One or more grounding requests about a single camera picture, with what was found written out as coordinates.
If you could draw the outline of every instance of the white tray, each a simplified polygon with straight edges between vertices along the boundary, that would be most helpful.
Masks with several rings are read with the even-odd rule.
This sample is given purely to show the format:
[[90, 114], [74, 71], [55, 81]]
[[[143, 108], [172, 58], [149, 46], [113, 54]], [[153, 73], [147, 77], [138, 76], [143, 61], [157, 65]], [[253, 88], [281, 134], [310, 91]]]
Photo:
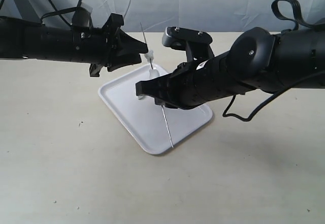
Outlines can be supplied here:
[[[160, 75], [168, 72], [153, 64]], [[171, 148], [171, 143], [161, 106], [154, 99], [139, 100], [135, 84], [149, 80], [150, 65], [140, 67], [99, 88], [98, 93], [138, 144], [149, 154], [161, 154]], [[213, 112], [207, 105], [192, 110], [165, 108], [166, 118], [174, 145], [209, 122]]]

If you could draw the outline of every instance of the plastic tray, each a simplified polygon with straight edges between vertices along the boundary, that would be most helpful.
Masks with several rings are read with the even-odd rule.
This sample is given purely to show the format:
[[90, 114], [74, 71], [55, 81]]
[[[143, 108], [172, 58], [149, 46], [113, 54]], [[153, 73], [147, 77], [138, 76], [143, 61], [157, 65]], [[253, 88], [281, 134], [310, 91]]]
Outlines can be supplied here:
[[[168, 72], [159, 65], [153, 65], [160, 75]], [[139, 100], [135, 84], [149, 80], [150, 65], [140, 67], [99, 88], [99, 96], [112, 110], [138, 144], [149, 154], [161, 154], [171, 148], [161, 106], [154, 99]], [[213, 112], [207, 105], [192, 110], [165, 108], [174, 145], [209, 122]]]

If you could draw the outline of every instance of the white fabric backdrop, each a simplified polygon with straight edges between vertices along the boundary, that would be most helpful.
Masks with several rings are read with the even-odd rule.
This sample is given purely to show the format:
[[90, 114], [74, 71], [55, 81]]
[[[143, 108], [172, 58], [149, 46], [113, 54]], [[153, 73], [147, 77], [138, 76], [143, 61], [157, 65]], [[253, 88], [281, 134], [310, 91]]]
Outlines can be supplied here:
[[[53, 0], [59, 8], [75, 6], [78, 0]], [[270, 31], [292, 27], [277, 20], [271, 11], [273, 0], [83, 0], [93, 7], [92, 17], [101, 26], [111, 12], [125, 15], [125, 31], [163, 31], [174, 25], [204, 31], [243, 31], [262, 26]], [[304, 18], [315, 22], [325, 16], [325, 0], [299, 0]], [[46, 0], [34, 0], [37, 12], [52, 11]], [[290, 5], [280, 5], [290, 15]]]

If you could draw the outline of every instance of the table surface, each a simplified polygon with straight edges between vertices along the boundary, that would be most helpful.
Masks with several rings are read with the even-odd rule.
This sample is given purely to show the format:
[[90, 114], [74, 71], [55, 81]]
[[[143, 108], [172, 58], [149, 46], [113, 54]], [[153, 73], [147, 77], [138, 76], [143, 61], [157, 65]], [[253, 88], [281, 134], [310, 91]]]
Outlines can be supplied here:
[[[142, 34], [131, 34], [142, 40]], [[215, 54], [239, 33], [212, 33]], [[146, 38], [168, 71], [185, 53]], [[293, 89], [252, 122], [215, 118], [163, 156], [145, 153], [98, 96], [141, 65], [0, 61], [0, 223], [324, 223], [325, 92]], [[268, 95], [239, 97], [248, 115]]]

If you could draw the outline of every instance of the white table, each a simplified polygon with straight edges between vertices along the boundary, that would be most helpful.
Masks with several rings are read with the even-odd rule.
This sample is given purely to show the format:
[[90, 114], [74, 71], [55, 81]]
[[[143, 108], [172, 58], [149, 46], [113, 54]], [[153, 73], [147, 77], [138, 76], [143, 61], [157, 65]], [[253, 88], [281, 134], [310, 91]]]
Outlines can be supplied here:
[[[217, 55], [239, 34], [211, 35]], [[186, 61], [162, 34], [146, 37], [167, 70]], [[0, 61], [0, 223], [325, 222], [325, 91], [291, 90], [249, 123], [221, 117], [230, 98], [211, 102], [211, 124], [151, 156], [97, 94], [138, 66], [100, 78], [88, 66]]]

